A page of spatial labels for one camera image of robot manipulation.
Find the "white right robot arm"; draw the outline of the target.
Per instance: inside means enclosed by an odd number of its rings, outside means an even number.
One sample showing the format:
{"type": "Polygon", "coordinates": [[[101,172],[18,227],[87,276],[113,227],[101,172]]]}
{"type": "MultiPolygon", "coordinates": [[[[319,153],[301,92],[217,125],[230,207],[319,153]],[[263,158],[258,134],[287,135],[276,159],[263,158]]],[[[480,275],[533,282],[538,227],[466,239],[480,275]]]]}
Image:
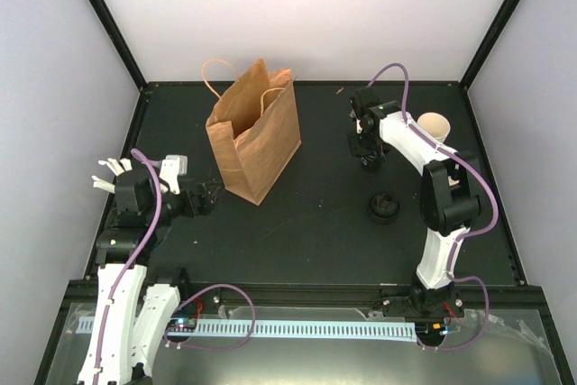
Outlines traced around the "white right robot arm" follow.
{"type": "Polygon", "coordinates": [[[350,97],[348,133],[352,156],[376,170],[386,155],[398,151],[421,176],[419,210],[426,225],[426,241],[412,279],[408,302],[420,316],[431,316],[452,296],[453,270],[461,249],[459,238],[470,232],[481,213],[481,186],[454,157],[473,168],[478,159],[443,145],[423,130],[396,101],[381,102],[373,88],[363,87],[350,97]]]}

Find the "black cup with coffee beans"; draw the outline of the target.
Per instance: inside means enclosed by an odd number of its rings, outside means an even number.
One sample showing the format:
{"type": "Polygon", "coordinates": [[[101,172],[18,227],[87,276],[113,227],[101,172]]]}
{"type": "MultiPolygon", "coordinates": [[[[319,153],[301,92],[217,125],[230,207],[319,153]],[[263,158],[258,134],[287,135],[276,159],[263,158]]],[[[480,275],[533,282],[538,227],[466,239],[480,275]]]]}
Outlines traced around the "black cup with coffee beans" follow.
{"type": "Polygon", "coordinates": [[[376,172],[380,169],[383,162],[383,155],[381,153],[370,153],[361,156],[362,167],[369,172],[376,172]]]}

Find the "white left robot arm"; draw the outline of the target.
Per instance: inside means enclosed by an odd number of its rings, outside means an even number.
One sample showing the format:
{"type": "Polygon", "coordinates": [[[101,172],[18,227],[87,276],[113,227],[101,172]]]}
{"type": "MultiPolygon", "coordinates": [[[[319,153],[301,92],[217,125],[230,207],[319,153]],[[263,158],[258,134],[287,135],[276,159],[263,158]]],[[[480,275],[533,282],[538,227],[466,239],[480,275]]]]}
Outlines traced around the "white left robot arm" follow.
{"type": "Polygon", "coordinates": [[[186,160],[174,155],[143,168],[128,159],[100,163],[115,181],[94,178],[93,186],[114,195],[115,211],[96,241],[96,312],[77,382],[149,384],[171,313],[194,298],[183,268],[146,279],[151,253],[175,219],[209,215],[222,185],[186,179],[186,160]]]}

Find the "brown paper bag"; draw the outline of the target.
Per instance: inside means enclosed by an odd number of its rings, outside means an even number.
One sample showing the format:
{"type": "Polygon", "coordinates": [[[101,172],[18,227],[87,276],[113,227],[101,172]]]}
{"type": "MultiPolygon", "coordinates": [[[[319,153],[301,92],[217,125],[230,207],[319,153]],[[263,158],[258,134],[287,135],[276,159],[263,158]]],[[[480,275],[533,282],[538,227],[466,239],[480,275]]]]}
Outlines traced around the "brown paper bag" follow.
{"type": "Polygon", "coordinates": [[[217,97],[206,132],[224,187],[258,206],[302,143],[292,71],[259,59],[224,92],[201,75],[217,97]]]}

